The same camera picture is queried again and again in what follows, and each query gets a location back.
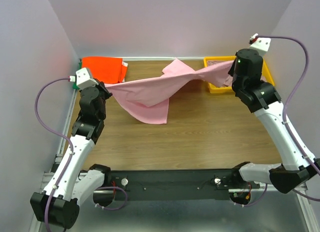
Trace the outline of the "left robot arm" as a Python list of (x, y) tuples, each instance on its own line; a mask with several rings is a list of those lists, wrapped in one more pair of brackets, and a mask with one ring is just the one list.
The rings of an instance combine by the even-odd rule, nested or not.
[(111, 183), (107, 174), (110, 168), (105, 166), (94, 166), (80, 181), (77, 178), (104, 129), (104, 120), (107, 117), (106, 100), (112, 93), (108, 92), (103, 82), (96, 79), (81, 82), (71, 76), (69, 80), (76, 82), (81, 94), (80, 111), (70, 137), (53, 130), (40, 118), (39, 95), (34, 103), (35, 115), (40, 124), (68, 142), (68, 148), (51, 180), (42, 192), (34, 193), (30, 199), (34, 215), (38, 221), (44, 223), (48, 232), (52, 226), (65, 231), (72, 228), (84, 201), (95, 189), (107, 189)]

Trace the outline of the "pink t shirt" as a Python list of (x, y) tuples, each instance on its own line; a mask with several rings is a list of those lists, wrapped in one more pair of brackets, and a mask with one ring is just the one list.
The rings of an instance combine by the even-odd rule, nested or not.
[(192, 80), (203, 80), (221, 87), (228, 78), (233, 61), (223, 61), (194, 70), (175, 59), (162, 70), (162, 76), (106, 84), (119, 105), (128, 114), (146, 124), (166, 124), (169, 98)]

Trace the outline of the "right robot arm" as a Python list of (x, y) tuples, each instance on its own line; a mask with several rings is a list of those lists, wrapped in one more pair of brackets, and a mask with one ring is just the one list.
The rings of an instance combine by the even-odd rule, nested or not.
[(289, 118), (275, 87), (261, 80), (263, 58), (254, 49), (241, 49), (229, 74), (233, 77), (232, 90), (263, 124), (275, 144), (280, 164), (243, 162), (233, 168), (230, 183), (241, 188), (247, 182), (272, 184), (286, 194), (311, 179), (320, 168), (320, 161), (303, 144)]

